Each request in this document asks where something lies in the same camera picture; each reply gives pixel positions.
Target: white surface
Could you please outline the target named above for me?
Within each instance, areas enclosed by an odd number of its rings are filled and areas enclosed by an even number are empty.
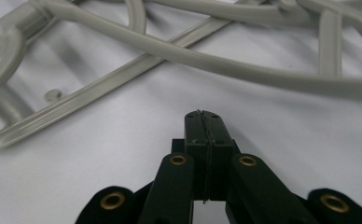
[[[23,1],[1,0],[0,17]],[[127,23],[123,4],[84,7]],[[205,16],[148,4],[148,32],[167,39]],[[316,71],[316,31],[235,22],[193,49],[239,61]],[[61,22],[42,36],[10,86],[36,111],[45,92],[64,94],[141,52],[85,27]],[[362,38],[344,31],[343,72],[362,77]],[[164,63],[66,119],[0,151],[0,223],[73,223],[108,186],[138,190],[153,180],[184,116],[220,115],[243,152],[267,162],[295,193],[341,191],[362,205],[362,97],[314,95]],[[227,223],[224,204],[195,207],[194,223]]]

